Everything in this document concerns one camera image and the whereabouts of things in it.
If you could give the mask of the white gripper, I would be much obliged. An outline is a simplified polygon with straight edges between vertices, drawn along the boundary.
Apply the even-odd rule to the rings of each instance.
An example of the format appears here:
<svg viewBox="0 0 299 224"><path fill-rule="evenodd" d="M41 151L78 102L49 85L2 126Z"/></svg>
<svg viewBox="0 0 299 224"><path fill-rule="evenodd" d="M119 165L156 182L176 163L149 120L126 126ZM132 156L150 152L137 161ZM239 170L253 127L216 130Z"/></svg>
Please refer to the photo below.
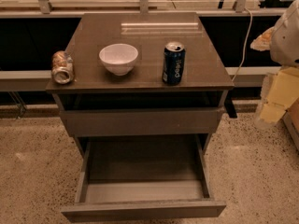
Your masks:
<svg viewBox="0 0 299 224"><path fill-rule="evenodd" d="M299 0L294 0L276 22L254 39L250 47L270 50L271 59L283 66L276 74L268 74L261 90L261 101L254 124L259 129L275 126L299 98Z"/></svg>

